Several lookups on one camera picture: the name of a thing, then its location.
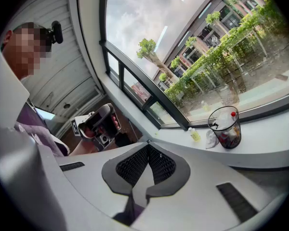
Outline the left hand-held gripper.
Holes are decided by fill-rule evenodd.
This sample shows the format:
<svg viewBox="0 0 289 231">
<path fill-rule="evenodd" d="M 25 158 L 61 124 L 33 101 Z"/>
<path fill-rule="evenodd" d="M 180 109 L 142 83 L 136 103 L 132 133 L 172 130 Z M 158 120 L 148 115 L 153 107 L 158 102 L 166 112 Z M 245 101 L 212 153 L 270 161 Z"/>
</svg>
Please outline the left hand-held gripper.
<svg viewBox="0 0 289 231">
<path fill-rule="evenodd" d="M 105 150 L 121 130 L 116 111 L 111 103 L 97 111 L 70 119 L 76 137 L 92 142 L 99 151 Z"/>
</svg>

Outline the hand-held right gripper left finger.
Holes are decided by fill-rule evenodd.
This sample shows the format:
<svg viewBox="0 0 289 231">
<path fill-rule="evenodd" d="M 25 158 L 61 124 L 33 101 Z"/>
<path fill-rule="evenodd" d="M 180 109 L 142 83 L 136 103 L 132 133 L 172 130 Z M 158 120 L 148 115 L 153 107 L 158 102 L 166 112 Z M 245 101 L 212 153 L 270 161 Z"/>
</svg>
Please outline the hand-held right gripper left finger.
<svg viewBox="0 0 289 231">
<path fill-rule="evenodd" d="M 102 167 L 108 160 L 139 145 L 144 145 L 144 143 L 138 142 L 92 154 L 57 157 L 56 162 L 60 166 L 82 162 L 84 166 L 66 170 L 64 175 L 90 204 L 112 218 L 125 210 L 128 197 L 111 191 L 102 178 Z"/>
</svg>

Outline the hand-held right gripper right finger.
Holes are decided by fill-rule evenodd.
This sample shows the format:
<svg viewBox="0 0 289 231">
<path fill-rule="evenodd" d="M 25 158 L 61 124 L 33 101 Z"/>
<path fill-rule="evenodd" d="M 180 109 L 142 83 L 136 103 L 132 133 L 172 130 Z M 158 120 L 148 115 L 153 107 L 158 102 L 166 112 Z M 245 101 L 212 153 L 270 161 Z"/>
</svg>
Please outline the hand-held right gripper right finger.
<svg viewBox="0 0 289 231">
<path fill-rule="evenodd" d="M 279 208 L 260 186 L 195 149 L 157 143 L 189 164 L 187 183 L 174 195 L 151 198 L 134 225 L 263 225 Z"/>
</svg>

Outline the green hedge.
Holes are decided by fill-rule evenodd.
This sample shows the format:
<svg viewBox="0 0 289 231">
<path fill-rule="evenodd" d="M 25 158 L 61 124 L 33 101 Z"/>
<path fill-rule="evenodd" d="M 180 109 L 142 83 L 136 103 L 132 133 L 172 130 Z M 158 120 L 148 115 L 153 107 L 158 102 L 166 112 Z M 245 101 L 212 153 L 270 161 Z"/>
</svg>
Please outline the green hedge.
<svg viewBox="0 0 289 231">
<path fill-rule="evenodd" d="M 227 69 L 238 70 L 242 63 L 247 63 L 256 55 L 255 45 L 261 46 L 269 35 L 281 34 L 288 26 L 283 14 L 273 0 L 266 0 L 263 7 L 257 7 L 253 15 L 243 18 L 239 27 L 232 29 L 230 35 L 222 37 L 222 42 L 207 56 L 201 56 L 177 82 L 165 91 L 168 98 L 180 104 L 179 94 L 191 97 L 200 88 L 193 82 L 204 82 L 206 74 L 216 74 L 222 80 Z"/>
</svg>

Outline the white window sill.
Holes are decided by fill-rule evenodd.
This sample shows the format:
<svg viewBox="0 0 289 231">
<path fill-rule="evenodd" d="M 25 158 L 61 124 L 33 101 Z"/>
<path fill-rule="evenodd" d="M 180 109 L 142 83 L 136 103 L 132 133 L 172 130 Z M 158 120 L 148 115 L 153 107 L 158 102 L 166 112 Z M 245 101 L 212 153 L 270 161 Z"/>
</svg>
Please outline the white window sill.
<svg viewBox="0 0 289 231">
<path fill-rule="evenodd" d="M 201 137 L 199 142 L 195 142 L 190 133 L 181 128 L 157 129 L 113 81 L 108 79 L 103 86 L 115 105 L 154 142 L 191 149 L 232 167 L 289 167 L 289 95 L 272 102 L 270 105 L 274 107 L 273 111 L 268 110 L 268 105 L 262 106 L 265 112 L 260 115 L 252 111 L 253 120 L 244 120 L 241 124 L 240 144 L 226 150 L 219 144 L 206 149 L 208 128 L 197 129 Z"/>
</svg>

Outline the brick building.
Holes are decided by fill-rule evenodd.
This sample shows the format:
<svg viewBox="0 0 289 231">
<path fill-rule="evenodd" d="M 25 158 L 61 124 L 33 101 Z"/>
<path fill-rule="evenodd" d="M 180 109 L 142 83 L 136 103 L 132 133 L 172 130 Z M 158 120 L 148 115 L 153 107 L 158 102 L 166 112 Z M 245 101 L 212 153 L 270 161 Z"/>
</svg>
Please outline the brick building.
<svg viewBox="0 0 289 231">
<path fill-rule="evenodd" d="M 251 11 L 264 0 L 241 0 Z M 182 77 L 201 56 L 217 47 L 226 34 L 217 25 L 206 23 L 208 14 L 219 11 L 220 21 L 230 33 L 239 27 L 248 13 L 228 0 L 176 0 L 177 10 L 170 11 L 157 41 L 158 58 L 177 76 Z"/>
</svg>

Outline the person's left hand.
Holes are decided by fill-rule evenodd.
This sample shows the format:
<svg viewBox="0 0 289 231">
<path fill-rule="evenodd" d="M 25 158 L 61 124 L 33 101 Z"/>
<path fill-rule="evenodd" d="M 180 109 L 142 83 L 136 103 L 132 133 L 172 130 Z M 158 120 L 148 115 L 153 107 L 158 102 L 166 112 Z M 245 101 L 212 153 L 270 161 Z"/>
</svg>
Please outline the person's left hand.
<svg viewBox="0 0 289 231">
<path fill-rule="evenodd" d="M 97 114 L 93 115 L 92 118 L 89 118 L 85 123 L 84 134 L 89 137 L 97 137 L 101 136 L 102 134 L 109 135 L 111 138 L 117 134 L 118 130 L 120 129 L 119 122 L 117 117 L 112 114 L 108 115 L 100 124 L 99 127 L 94 126 L 96 123 L 100 121 L 102 117 Z"/>
</svg>

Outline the person's dark shirt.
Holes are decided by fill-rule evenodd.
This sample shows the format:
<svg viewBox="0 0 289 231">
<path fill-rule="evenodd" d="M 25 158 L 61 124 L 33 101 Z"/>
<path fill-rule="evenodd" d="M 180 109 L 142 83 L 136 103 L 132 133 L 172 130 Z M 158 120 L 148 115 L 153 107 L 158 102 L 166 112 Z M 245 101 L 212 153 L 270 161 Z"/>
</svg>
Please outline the person's dark shirt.
<svg viewBox="0 0 289 231">
<path fill-rule="evenodd" d="M 29 100 L 24 104 L 14 128 L 19 132 L 27 133 L 37 144 L 49 147 L 55 156 L 68 156 L 70 152 L 67 145 L 52 135 L 45 121 Z"/>
</svg>

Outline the white cloth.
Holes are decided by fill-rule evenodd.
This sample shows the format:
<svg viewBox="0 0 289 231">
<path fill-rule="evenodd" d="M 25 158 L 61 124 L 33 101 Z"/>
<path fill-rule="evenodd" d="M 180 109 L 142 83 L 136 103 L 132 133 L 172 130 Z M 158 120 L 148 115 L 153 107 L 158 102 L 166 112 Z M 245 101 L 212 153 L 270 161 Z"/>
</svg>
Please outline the white cloth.
<svg viewBox="0 0 289 231">
<path fill-rule="evenodd" d="M 219 144 L 219 140 L 212 130 L 206 133 L 206 149 L 213 148 Z"/>
</svg>

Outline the clear plastic bag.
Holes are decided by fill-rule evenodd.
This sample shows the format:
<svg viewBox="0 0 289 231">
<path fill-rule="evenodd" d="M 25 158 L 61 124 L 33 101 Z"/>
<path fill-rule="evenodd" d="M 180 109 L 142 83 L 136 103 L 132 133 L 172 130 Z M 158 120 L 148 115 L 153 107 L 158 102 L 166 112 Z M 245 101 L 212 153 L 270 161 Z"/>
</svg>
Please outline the clear plastic bag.
<svg viewBox="0 0 289 231">
<path fill-rule="evenodd" d="M 220 113 L 215 120 L 217 130 L 223 130 L 230 127 L 233 124 L 233 118 L 231 112 Z"/>
</svg>

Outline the red banner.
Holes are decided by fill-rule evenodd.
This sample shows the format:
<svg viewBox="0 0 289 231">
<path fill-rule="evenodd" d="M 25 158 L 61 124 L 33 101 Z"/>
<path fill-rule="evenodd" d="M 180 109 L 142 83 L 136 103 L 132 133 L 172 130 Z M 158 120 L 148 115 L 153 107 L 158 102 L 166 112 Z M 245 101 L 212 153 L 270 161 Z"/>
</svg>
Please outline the red banner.
<svg viewBox="0 0 289 231">
<path fill-rule="evenodd" d="M 151 96 L 140 82 L 134 83 L 131 88 L 143 101 L 146 101 Z"/>
</svg>

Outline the yellow liquid plastic bottle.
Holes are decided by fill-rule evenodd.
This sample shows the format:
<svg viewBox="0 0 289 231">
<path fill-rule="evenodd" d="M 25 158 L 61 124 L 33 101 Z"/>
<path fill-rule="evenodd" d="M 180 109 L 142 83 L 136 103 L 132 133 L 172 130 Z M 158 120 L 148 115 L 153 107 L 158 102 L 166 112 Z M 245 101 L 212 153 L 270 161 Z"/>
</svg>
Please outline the yellow liquid plastic bottle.
<svg viewBox="0 0 289 231">
<path fill-rule="evenodd" d="M 190 136 L 191 138 L 195 141 L 195 142 L 199 142 L 201 137 L 199 135 L 199 133 L 196 131 L 195 128 L 189 128 L 188 129 L 189 133 L 190 133 Z"/>
</svg>

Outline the black mesh waste basket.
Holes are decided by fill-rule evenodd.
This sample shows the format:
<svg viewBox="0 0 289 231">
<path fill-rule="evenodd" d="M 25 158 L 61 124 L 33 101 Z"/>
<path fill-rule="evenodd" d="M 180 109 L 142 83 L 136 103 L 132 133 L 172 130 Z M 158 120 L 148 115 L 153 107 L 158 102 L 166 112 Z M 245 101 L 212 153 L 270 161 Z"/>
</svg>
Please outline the black mesh waste basket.
<svg viewBox="0 0 289 231">
<path fill-rule="evenodd" d="M 219 116 L 220 113 L 223 112 L 235 112 L 236 116 L 233 118 L 233 124 L 223 130 L 217 130 L 212 128 L 212 124 L 215 123 L 216 118 Z M 241 127 L 239 121 L 239 112 L 237 108 L 234 106 L 224 106 L 216 109 L 208 118 L 208 126 L 209 128 L 215 133 L 217 136 L 219 143 L 225 149 L 234 149 L 236 148 L 241 142 Z"/>
</svg>

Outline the black window frame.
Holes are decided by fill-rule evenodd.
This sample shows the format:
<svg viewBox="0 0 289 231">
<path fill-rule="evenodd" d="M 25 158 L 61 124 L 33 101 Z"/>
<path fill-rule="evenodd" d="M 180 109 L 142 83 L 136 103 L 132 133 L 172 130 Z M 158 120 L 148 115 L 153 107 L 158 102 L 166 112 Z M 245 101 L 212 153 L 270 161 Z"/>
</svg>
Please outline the black window frame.
<svg viewBox="0 0 289 231">
<path fill-rule="evenodd" d="M 180 104 L 173 103 L 165 91 L 174 84 L 153 63 L 137 57 L 143 39 L 157 43 L 170 11 L 177 10 L 176 0 L 100 0 L 100 44 L 106 73 L 141 109 L 157 128 L 204 127 L 212 112 L 234 106 L 242 121 L 264 113 L 262 106 L 289 95 L 289 24 L 281 34 L 269 35 L 256 55 L 238 70 L 227 69 L 220 80 L 216 74 L 204 77 L 191 97 L 179 94 Z M 143 101 L 131 88 L 140 82 L 151 94 Z"/>
</svg>

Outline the person's left forearm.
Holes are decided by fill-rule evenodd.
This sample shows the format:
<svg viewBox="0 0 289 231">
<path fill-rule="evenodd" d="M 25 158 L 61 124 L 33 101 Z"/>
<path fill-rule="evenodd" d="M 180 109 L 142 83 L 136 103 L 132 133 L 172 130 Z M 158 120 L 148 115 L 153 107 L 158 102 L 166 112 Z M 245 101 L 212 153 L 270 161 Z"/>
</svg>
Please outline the person's left forearm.
<svg viewBox="0 0 289 231">
<path fill-rule="evenodd" d="M 69 156 L 76 156 L 82 154 L 92 154 L 100 152 L 92 141 L 82 139 Z"/>
</svg>

